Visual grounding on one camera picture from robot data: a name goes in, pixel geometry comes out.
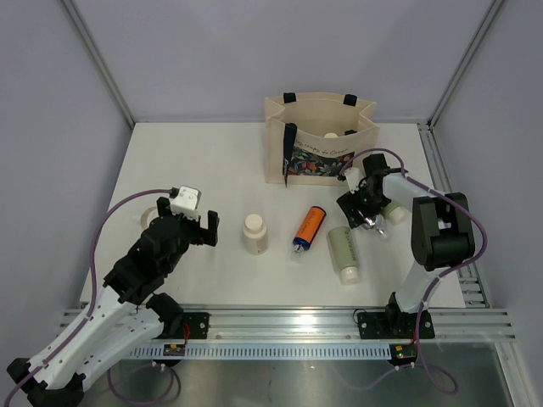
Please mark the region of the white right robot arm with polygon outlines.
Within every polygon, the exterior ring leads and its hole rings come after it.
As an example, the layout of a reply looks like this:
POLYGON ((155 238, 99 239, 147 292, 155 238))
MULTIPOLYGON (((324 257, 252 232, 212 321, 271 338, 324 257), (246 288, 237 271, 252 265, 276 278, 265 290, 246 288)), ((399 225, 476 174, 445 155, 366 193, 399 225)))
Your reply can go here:
POLYGON ((411 214, 414 263, 399 290, 382 311, 361 311, 357 325, 363 339, 434 337, 428 312, 430 297, 445 271, 462 265, 475 252, 467 197, 423 185, 404 166, 392 168, 382 150, 365 157, 358 169, 347 163, 339 179, 348 192, 338 198, 350 228, 378 229, 387 205, 398 203, 411 214))

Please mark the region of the shiny silver bottle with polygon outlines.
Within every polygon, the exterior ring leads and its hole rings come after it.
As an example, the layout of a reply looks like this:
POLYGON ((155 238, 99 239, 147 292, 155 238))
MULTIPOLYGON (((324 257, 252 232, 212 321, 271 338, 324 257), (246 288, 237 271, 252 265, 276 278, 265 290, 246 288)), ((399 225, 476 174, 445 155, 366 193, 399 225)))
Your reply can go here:
POLYGON ((365 217, 362 221, 361 227, 366 231, 374 231, 375 226, 384 226, 384 217, 382 215, 376 215, 374 217, 365 217))

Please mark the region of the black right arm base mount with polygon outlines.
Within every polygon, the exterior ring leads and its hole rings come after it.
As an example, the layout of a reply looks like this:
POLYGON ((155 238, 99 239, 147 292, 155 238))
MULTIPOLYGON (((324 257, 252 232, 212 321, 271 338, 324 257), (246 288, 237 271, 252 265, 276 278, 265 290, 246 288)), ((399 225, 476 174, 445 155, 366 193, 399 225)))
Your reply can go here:
POLYGON ((417 313, 408 314, 397 309, 385 311, 356 309, 353 320, 361 339, 409 339, 415 338, 415 328, 419 329, 421 339, 434 339, 434 324, 427 310, 422 312, 417 324, 417 313))

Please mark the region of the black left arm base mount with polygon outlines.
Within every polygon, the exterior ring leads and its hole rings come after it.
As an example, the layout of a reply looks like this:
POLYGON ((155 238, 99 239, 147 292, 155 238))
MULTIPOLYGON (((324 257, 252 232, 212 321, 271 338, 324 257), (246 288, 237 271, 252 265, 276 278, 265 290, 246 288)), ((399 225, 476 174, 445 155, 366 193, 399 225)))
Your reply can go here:
POLYGON ((208 337, 210 314, 206 312, 185 312, 165 322, 157 339, 204 340, 208 337))

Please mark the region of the white cream bottle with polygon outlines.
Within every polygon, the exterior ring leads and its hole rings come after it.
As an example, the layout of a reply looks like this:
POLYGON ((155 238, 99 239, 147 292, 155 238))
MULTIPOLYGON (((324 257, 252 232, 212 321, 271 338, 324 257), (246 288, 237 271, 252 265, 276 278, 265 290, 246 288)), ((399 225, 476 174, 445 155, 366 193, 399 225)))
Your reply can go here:
POLYGON ((323 138, 325 138, 325 139, 336 139, 338 137, 339 136, 336 133, 329 132, 329 133, 325 134, 323 138))

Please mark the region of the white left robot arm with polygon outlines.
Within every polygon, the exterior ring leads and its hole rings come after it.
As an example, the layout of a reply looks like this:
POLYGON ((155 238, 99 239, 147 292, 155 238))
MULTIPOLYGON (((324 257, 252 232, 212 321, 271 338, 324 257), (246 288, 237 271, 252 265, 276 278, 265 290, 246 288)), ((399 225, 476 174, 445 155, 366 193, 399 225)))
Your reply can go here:
POLYGON ((150 339, 188 340, 194 321, 166 293, 166 277, 192 245, 218 243, 219 215, 207 226, 178 199, 161 197, 158 215, 117 260, 87 307, 45 349, 7 367, 14 390, 33 406, 77 406, 124 355, 150 339))

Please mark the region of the sage green bottle white cap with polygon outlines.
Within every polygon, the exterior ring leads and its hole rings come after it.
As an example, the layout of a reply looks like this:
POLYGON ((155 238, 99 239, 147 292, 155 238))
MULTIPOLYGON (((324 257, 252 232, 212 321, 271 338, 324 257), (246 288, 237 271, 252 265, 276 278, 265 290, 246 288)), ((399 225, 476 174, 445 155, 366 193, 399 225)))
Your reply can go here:
POLYGON ((356 284, 360 280, 360 263, 355 242, 348 226, 333 228, 327 234, 328 248, 333 267, 343 285, 356 284))

